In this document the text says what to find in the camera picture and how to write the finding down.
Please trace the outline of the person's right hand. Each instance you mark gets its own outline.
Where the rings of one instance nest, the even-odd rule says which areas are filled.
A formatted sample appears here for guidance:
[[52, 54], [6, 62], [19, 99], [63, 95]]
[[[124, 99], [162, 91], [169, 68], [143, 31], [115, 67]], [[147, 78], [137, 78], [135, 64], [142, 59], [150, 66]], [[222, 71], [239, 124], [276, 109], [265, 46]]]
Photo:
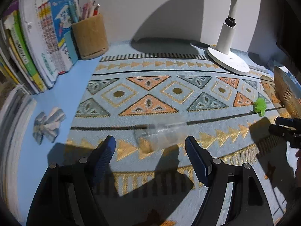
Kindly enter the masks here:
[[297, 157], [295, 176], [298, 187], [301, 187], [301, 149], [297, 151], [295, 156]]

